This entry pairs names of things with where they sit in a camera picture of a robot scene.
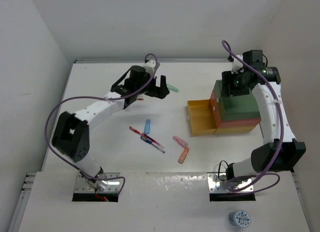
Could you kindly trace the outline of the magenta gel pen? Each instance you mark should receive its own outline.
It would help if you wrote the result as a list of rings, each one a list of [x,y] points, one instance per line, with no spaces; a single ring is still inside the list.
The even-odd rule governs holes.
[[[159,143],[159,142],[156,141],[155,139],[151,138],[151,137],[148,136],[147,134],[142,133],[142,135],[143,135],[145,138],[147,138],[147,139],[149,139],[150,141],[152,141],[153,143],[155,143],[155,144],[156,144],[157,146],[159,146],[160,148],[162,148],[162,149],[165,148],[161,143]]]

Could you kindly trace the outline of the blue ballpoint pen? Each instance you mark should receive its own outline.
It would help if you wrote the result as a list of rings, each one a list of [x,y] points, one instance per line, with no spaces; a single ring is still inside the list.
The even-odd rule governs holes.
[[[163,149],[161,149],[159,146],[157,146],[156,144],[154,144],[151,140],[146,139],[145,137],[141,137],[141,139],[150,144],[151,146],[153,146],[154,148],[156,148],[158,151],[162,152],[163,154],[165,153],[165,151]]]

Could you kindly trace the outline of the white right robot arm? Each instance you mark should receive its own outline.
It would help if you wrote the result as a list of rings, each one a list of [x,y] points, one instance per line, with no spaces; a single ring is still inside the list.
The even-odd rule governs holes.
[[[222,98],[235,99],[252,95],[260,113],[263,145],[254,149],[250,158],[231,163],[226,170],[228,181],[237,177],[250,178],[268,168],[270,172],[291,171],[306,152],[304,142],[297,141],[292,132],[281,99],[281,77],[276,67],[253,68],[264,78],[245,67],[242,72],[224,71]]]

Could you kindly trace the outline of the red pen with clip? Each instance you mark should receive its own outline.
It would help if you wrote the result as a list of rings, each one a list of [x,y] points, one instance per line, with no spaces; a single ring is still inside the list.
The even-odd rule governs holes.
[[[137,129],[135,129],[135,128],[131,127],[131,126],[129,127],[129,129],[130,129],[131,131],[135,132],[135,133],[138,134],[138,135],[141,135],[141,136],[144,135],[144,133],[138,131]]]

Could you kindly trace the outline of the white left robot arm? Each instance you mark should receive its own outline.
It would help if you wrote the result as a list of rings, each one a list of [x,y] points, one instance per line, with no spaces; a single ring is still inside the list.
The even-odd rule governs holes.
[[[164,75],[160,77],[160,85],[156,85],[159,66],[157,59],[145,59],[144,65],[131,66],[104,97],[95,98],[95,103],[73,113],[61,113],[51,139],[57,155],[62,159],[68,157],[68,162],[88,179],[99,178],[103,170],[89,155],[90,131],[136,102],[140,95],[164,99],[169,90]]]

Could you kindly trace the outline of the yellow drawer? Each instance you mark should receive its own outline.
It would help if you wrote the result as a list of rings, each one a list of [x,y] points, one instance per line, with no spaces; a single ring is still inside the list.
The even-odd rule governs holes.
[[[209,99],[189,100],[186,107],[192,136],[212,135],[216,132],[217,125]]]

